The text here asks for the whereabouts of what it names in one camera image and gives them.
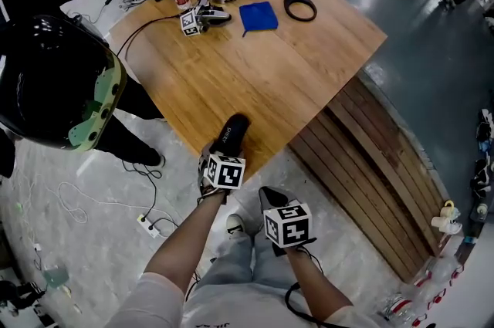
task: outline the electronic device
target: electronic device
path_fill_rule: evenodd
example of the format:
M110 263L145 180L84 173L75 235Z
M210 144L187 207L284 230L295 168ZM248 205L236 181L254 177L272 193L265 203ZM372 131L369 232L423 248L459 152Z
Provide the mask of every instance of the electronic device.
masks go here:
M239 189L245 172L245 159L210 154L205 177L215 188Z
M180 14L180 26L186 36L196 36L210 26L220 26L231 19L222 7L211 5L208 0L198 0L195 7Z
M312 214L307 203L264 210L266 236L281 249L313 238Z

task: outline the concrete floor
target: concrete floor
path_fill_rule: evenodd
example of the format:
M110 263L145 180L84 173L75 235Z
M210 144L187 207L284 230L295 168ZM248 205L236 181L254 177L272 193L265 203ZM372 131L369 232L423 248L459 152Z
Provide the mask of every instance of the concrete floor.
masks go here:
M476 111L487 101L494 72L494 47L474 1L453 13L439 0L347 0L384 32L388 40L364 71L381 88L428 152L446 188L460 208L468 208L468 181L475 145ZM65 11L94 19L104 0L75 0ZM124 15L113 1L97 27L105 34ZM195 206L196 161L170 127L118 113L144 141L163 152L168 161L157 181L157 208L177 222ZM72 299L50 290L43 303L64 326L102 326L133 287L162 240L152 239L136 223L142 208L101 205L62 185L59 195L69 209L82 208L86 224L77 223L57 198L59 184L68 181L98 201L148 206L152 189L147 179L126 173L121 162L99 151L68 153L35 145L17 144L17 169L1 188L2 220L29 278L42 283L32 260L32 242L42 246L45 260L66 264ZM260 219L256 190L262 185L290 190L310 203L316 213L319 238L312 251L328 277L357 305L372 310L398 285L398 279L369 241L332 201L321 195L299 161L285 149L276 155L222 208L208 240L200 273L224 238L225 217L237 211L250 225ZM73 211L81 221L82 212ZM152 218L162 214L155 212ZM164 235L171 226L163 225ZM82 314L73 308L76 304Z

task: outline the wooden slat panel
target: wooden slat panel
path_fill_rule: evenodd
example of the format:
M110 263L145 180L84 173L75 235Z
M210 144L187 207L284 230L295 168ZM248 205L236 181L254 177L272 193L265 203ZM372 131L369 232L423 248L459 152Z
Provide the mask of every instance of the wooden slat panel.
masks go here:
M375 164L380 168L384 176L395 189L403 204L409 210L411 216L420 228L421 233L425 237L429 250L434 254L438 254L438 242L434 232L431 230L429 220L425 217L418 203L423 205L423 198L416 201L405 185L401 176L396 172L390 161L384 156L381 149L373 142L362 126L348 113L346 108L340 103L338 98L331 100L328 104L331 112L341 121L348 131L356 138L358 143L370 155Z
M391 147L389 140L392 140L391 135L383 136L381 132L374 126L374 124L367 118L365 113L360 107L348 96L345 89L338 93L333 100L339 102L345 110L358 122L369 138L374 144L381 150L387 161L391 164L396 174L400 177L404 183L408 192L411 194L418 207L421 209L422 214L427 222L431 222L433 215L428 202L425 200L424 195L418 189L418 186L414 182L414 179L408 173L406 167L403 165L399 158L399 154L402 151L402 147L398 143L398 135L396 135L395 147Z
M397 237L403 242L404 247L410 250L409 255L415 255L417 252L417 258L414 259L415 262L422 264L424 260L429 257L429 253L424 247L422 240L418 237L415 227L410 223L407 215L398 205L393 195L390 194L389 190L383 185L381 179L372 170L369 164L364 160L362 155L357 151L354 145L346 138L346 136L341 132L337 125L324 113L320 113L317 116L317 120L323 125L324 129L329 133L329 135L334 139L337 145L327 145L333 154L337 154L339 148L344 150L344 152L351 159L351 163L347 164L348 171L353 171L352 163L355 165L362 175L370 183L371 187L379 195L384 203L384 207L379 207L380 202L374 201L377 210L384 216L385 219L390 221L390 226L394 230ZM372 189L367 189L367 194L372 195Z
M379 232L396 251L398 258L400 258L400 260L407 266L407 269L410 272L418 271L420 266L415 265L413 259L410 257L403 244L400 243L400 240L391 230L386 220L384 220L384 217L379 214L379 211L371 203L369 197L362 192L357 182L349 175L347 171L345 171L333 151L329 150L324 142L315 134L313 131L314 127L317 128L315 125L315 121L311 121L311 123L304 128L299 135L312 150L316 151L316 154L320 160L324 162L327 168L333 173L334 177L337 178L338 181L344 186L348 194L350 194L362 210L365 211L369 219L376 225ZM326 142L329 142L328 139L330 136L327 132L318 132L318 134Z
M384 203L381 196L376 192L375 188L367 180L360 168L333 139L318 119L310 121L307 128L313 132L315 137L317 137L317 139L333 156L335 162L333 166L339 164L341 169L343 169L350 178L350 181L354 181L355 184L350 183L350 187L345 186L345 188L352 194L352 197L355 198L356 202L362 207L362 209L365 210L369 218L376 223L376 226L379 228L382 235L387 239L390 245L395 247L395 250L405 265L407 265L409 269L417 269L418 271L424 260L418 254L417 249L413 246L411 240L401 227L394 214ZM333 174L335 174L340 181L346 180L346 177L341 177L339 172L340 169L337 167L337 172L333 172Z
M295 136L290 142L290 145L306 166L321 180L325 188L334 195L341 206L354 219L356 224L367 235L398 276L404 281L410 280L414 272L411 272L401 261L394 248L390 246L389 242L378 230L376 223L369 219L366 212L352 198L352 195L334 176L316 152L314 152L300 135Z
M385 137L391 148L398 151L398 158L413 177L432 213L437 213L444 204L441 194L410 141L403 135L389 113L357 77L354 77L344 90Z
M428 173L427 168L424 166L420 157L417 155L410 142L406 139L405 135L400 135L400 138L404 148L404 152L408 155L408 158L417 168L418 175L427 187L428 193L429 195L431 195L432 200L434 200L434 206L436 207L436 209L441 210L441 208L444 206L445 200L442 198L441 193L439 192L430 174Z

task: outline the power strip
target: power strip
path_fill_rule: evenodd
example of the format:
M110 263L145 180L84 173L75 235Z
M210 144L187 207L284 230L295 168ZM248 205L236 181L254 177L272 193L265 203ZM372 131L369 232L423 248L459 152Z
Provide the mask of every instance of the power strip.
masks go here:
M143 215L140 215L137 218L137 222L139 222L140 226L144 228L144 230L149 234L151 238L156 238L160 234L160 232L155 227L150 229L151 222L147 218L144 218Z

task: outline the person's arm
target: person's arm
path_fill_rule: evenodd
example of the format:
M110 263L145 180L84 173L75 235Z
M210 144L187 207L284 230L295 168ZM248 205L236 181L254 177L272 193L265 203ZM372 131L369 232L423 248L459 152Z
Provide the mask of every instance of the person's arm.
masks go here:
M144 272L166 277L185 294L224 197L223 192L209 196L195 208L156 251Z
M330 283L305 252L298 252L293 248L285 250L314 318L326 321L339 309L353 305L337 287Z

